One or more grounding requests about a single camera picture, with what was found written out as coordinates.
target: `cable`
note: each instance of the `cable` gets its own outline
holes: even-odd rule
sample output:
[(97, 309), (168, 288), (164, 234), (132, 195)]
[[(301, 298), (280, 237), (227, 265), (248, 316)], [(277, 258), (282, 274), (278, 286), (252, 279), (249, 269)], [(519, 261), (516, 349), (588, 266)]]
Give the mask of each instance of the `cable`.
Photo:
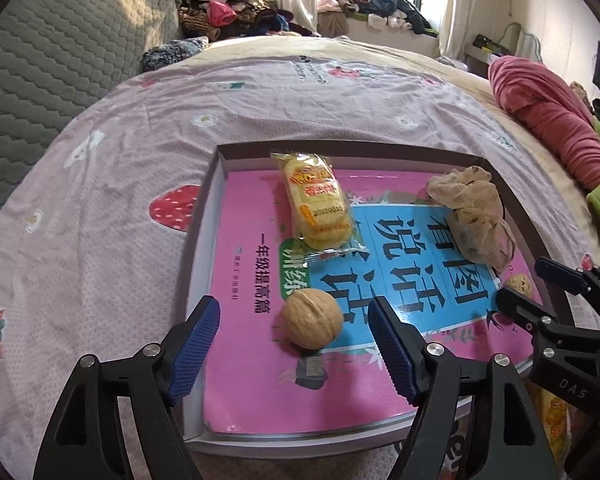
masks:
[(519, 22), (509, 23), (509, 25), (507, 25), (507, 28), (504, 29), (504, 33), (503, 33), (502, 37), (496, 43), (500, 43), (502, 40), (504, 40), (505, 36), (507, 35), (507, 32), (509, 31), (509, 29), (511, 28), (512, 25), (517, 25), (518, 27), (520, 27), (520, 32), (525, 37), (533, 38), (534, 46), (536, 48), (536, 56), (540, 60), (540, 63), (544, 63), (544, 61), (542, 61), (542, 44), (540, 43), (540, 40), (538, 39), (538, 37), (535, 34), (531, 34), (530, 32), (527, 32), (525, 30), (525, 27), (523, 27), (522, 24)]

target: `pile of clothes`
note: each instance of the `pile of clothes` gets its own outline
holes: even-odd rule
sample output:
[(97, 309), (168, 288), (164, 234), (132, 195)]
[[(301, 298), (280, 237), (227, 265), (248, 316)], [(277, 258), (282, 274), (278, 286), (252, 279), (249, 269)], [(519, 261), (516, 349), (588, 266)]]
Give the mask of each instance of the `pile of clothes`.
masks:
[(567, 85), (542, 64), (504, 56), (489, 69), (500, 107), (524, 123), (588, 192), (600, 226), (600, 102)]
[(369, 27), (412, 29), (415, 34), (438, 36), (420, 11), (407, 0), (317, 0), (318, 32), (335, 38), (349, 32), (347, 16), (362, 17)]
[(181, 0), (180, 28), (185, 38), (210, 42), (245, 36), (312, 36), (293, 22), (294, 15), (264, 0)]

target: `metal screw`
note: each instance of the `metal screw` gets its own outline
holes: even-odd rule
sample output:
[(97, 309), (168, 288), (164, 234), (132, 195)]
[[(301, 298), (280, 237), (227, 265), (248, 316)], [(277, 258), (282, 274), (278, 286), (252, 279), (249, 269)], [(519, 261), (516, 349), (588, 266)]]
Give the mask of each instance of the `metal screw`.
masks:
[(160, 353), (160, 345), (151, 343), (142, 349), (142, 353), (147, 357), (155, 357)]
[(500, 366), (509, 366), (511, 364), (511, 359), (504, 354), (494, 355), (493, 360), (496, 361), (496, 364)]
[(429, 343), (427, 345), (427, 352), (431, 355), (442, 355), (445, 353), (445, 347), (443, 347), (440, 343)]
[(96, 358), (92, 355), (85, 355), (80, 358), (80, 366), (82, 368), (89, 368), (93, 366), (94, 362), (96, 362)]

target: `bed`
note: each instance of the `bed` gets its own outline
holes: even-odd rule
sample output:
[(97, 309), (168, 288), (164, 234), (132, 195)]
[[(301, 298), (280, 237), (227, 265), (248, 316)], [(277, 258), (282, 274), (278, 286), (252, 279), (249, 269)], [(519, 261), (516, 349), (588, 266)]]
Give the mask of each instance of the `bed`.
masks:
[(71, 119), (178, 36), (175, 0), (11, 0), (0, 15), (0, 208)]
[[(497, 107), (487, 81), (419, 54), (348, 40), (216, 43), (120, 83), (78, 115), (1, 209), (0, 461), (15, 479), (30, 478), (77, 357), (132, 355), (178, 321), (173, 301), (186, 229), (160, 218), (157, 204), (178, 190), (193, 200), (217, 144), (307, 137), (484, 156), (552, 257), (576, 267), (589, 253), (600, 265), (581, 191)], [(578, 298), (572, 309), (577, 325), (600, 328)], [(145, 478), (138, 446), (128, 450), (136, 478)], [(208, 480), (384, 480), (395, 457), (389, 446), (292, 462), (196, 461)]]

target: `plastic wrapper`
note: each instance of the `plastic wrapper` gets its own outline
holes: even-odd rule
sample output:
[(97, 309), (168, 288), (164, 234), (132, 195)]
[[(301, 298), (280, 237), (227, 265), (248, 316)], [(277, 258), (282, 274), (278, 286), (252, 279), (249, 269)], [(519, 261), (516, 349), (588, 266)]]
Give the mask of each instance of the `plastic wrapper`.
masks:
[(512, 261), (516, 242), (504, 220), (498, 189), (491, 173), (479, 166), (434, 176), (427, 192), (437, 202), (454, 209), (446, 217), (458, 250), (475, 264), (502, 272)]
[(531, 382), (526, 384), (526, 389), (542, 421), (555, 463), (558, 467), (564, 467), (571, 443), (569, 405)]
[(326, 158), (315, 153), (272, 153), (285, 179), (291, 206), (294, 252), (305, 262), (368, 253), (349, 202)]

